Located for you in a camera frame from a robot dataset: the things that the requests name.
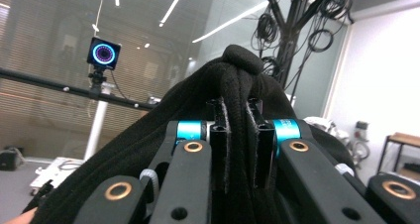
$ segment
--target screw hole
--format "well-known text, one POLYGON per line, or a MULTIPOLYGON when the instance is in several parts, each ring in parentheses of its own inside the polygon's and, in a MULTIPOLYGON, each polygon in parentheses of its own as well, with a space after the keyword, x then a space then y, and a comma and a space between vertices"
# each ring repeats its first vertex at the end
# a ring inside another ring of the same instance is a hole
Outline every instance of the screw hole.
POLYGON ((342 212, 345 216, 347 216, 348 218, 352 220, 355 220, 355 221, 361 220, 361 215, 359 214, 358 211, 356 211, 353 208, 345 207, 343 208, 342 212))
POLYGON ((196 143, 190 144, 190 145, 188 146, 188 148, 189 148, 189 149, 191 149, 191 150, 198 149, 198 144, 196 144, 196 143))
POLYGON ((405 189, 403 186, 400 186, 400 185, 397 185, 397 184, 391 184, 389 187, 399 194, 402 194, 402 195, 407 195, 408 194, 408 190, 405 189))
POLYGON ((172 212, 170 213, 170 216, 177 221, 185 219, 187 215, 188 215, 188 212, 183 207, 177 207, 173 209, 172 212))
POLYGON ((307 152, 309 150, 308 145, 299 142, 291 143, 290 148, 296 152, 307 152))
POLYGON ((111 195, 118 196, 124 193, 127 190, 127 186, 118 185, 111 189, 111 195))

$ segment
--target glass window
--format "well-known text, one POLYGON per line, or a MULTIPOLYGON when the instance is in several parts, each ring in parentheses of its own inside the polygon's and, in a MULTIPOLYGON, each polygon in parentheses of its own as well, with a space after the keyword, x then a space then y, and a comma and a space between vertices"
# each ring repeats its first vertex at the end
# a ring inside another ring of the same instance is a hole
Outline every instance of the glass window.
MULTIPOLYGON (((177 82, 226 46, 252 49, 251 37, 264 7, 192 43, 265 0, 0 0, 0 66, 89 89, 91 38, 121 44, 112 94, 146 102, 163 97, 177 82)), ((287 16, 290 0, 278 0, 287 16)), ((0 148, 24 155, 82 158, 97 101, 0 78, 0 148)), ((99 147, 145 111, 109 104, 99 147)))

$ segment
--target black fabric cover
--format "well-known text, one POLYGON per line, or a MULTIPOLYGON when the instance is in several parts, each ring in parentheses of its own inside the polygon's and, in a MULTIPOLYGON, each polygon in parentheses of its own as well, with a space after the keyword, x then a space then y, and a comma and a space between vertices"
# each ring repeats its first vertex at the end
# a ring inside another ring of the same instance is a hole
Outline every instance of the black fabric cover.
MULTIPOLYGON (((225 213, 217 223, 281 223, 275 191, 254 191, 246 173, 246 101, 262 100, 266 119, 295 118, 287 97, 273 78, 261 74, 262 61, 239 46, 228 46, 219 58, 202 66, 175 85, 160 105, 130 126, 75 171, 39 207, 32 223, 71 223, 92 191, 114 175, 139 176, 147 168, 171 120, 205 120, 205 102, 223 97, 232 129, 230 188, 215 196, 216 208, 225 213)), ((314 129, 314 138, 340 163, 352 161, 339 141, 314 129)))

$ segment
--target camera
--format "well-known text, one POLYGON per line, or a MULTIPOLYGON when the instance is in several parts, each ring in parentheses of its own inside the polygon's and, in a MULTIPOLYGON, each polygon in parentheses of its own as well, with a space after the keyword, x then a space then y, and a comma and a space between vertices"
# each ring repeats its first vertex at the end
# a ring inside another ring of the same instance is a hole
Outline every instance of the camera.
POLYGON ((90 43, 87 62, 94 67, 114 70, 117 65, 121 45, 93 37, 90 43))

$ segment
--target led ring light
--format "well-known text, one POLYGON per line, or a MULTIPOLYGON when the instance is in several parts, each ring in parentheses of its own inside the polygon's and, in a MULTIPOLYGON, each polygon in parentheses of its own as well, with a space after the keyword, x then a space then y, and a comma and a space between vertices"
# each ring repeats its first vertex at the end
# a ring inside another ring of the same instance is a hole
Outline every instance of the led ring light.
POLYGON ((95 60, 98 63, 101 64, 108 64, 111 63, 112 61, 114 61, 115 59, 115 51, 113 48, 111 48, 109 45, 106 44, 99 44, 97 45, 92 52, 93 57, 95 58, 95 60), (103 51, 107 51, 107 57, 103 57, 101 55, 101 53, 103 53, 103 51))

